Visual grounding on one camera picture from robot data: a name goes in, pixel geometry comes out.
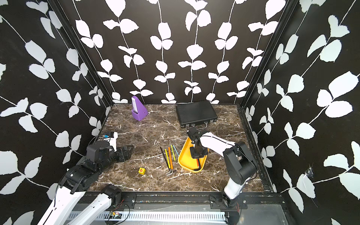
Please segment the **large black hex key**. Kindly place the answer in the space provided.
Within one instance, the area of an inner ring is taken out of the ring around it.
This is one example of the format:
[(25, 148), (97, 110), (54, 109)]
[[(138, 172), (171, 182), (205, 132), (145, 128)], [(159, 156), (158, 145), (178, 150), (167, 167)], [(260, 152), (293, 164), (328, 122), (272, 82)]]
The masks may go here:
[(201, 168), (202, 168), (202, 165), (201, 165), (201, 162), (200, 162), (200, 159), (196, 159), (196, 162), (197, 162), (197, 166), (198, 166), (198, 168), (196, 168), (196, 169), (193, 169), (194, 171), (200, 171), (201, 170)]

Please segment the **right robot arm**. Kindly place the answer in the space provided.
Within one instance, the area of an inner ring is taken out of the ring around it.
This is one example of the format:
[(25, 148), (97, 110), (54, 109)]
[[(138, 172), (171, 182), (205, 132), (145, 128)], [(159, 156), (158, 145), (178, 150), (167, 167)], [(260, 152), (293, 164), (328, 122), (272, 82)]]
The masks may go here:
[(242, 141), (227, 141), (195, 127), (190, 127), (187, 135), (192, 143), (189, 149), (193, 159), (199, 160), (207, 156), (208, 150), (213, 150), (224, 158), (229, 181), (223, 191), (223, 201), (228, 205), (234, 203), (246, 182), (257, 176), (257, 164), (247, 145)]

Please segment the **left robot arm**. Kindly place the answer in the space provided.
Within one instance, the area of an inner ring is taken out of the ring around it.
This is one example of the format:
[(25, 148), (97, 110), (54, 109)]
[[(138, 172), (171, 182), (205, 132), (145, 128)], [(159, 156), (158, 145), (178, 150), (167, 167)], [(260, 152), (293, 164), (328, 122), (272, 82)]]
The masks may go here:
[[(79, 200), (99, 176), (112, 165), (131, 158), (134, 146), (116, 147), (110, 140), (95, 141), (86, 148), (86, 156), (70, 168), (62, 177), (55, 197), (39, 221), (40, 225), (63, 225)], [(110, 207), (123, 204), (122, 191), (113, 184), (107, 185), (100, 194), (73, 220), (71, 225), (89, 225)]]

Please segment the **yellow plastic storage box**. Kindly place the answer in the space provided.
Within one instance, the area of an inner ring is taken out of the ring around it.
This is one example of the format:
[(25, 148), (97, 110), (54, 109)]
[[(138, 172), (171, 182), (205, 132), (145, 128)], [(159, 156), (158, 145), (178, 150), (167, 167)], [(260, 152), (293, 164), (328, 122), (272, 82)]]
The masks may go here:
[(196, 169), (198, 167), (197, 167), (197, 159), (192, 158), (191, 154), (190, 154), (190, 149), (189, 148), (192, 147), (192, 146), (193, 146), (193, 144), (191, 143), (191, 140), (188, 137), (186, 139), (186, 142), (184, 143), (183, 148), (182, 148), (182, 150), (180, 152), (180, 155), (178, 157), (178, 163), (185, 170), (188, 170), (188, 171), (190, 171), (192, 173), (199, 173), (204, 168), (204, 165), (205, 165), (205, 162), (206, 162), (206, 159), (207, 159), (207, 155), (205, 157), (203, 157), (203, 158), (200, 158), (200, 162), (201, 162), (201, 165), (202, 165), (201, 170), (200, 171), (194, 171), (193, 169)]

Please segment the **small black hex key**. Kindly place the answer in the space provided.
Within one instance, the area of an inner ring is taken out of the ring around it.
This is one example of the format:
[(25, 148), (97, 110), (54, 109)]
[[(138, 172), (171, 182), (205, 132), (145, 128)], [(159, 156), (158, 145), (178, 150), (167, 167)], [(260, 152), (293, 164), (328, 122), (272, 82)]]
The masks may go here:
[(168, 175), (171, 173), (171, 169), (170, 169), (170, 166), (169, 166), (169, 164), (168, 164), (168, 161), (167, 161), (166, 155), (165, 155), (165, 153), (164, 153), (164, 151), (163, 151), (162, 147), (160, 147), (160, 150), (161, 150), (161, 152), (162, 152), (162, 155), (163, 155), (163, 158), (164, 158), (165, 164), (166, 164), (166, 166), (167, 166), (167, 168), (168, 168), (168, 172), (166, 172), (166, 175), (168, 176)]

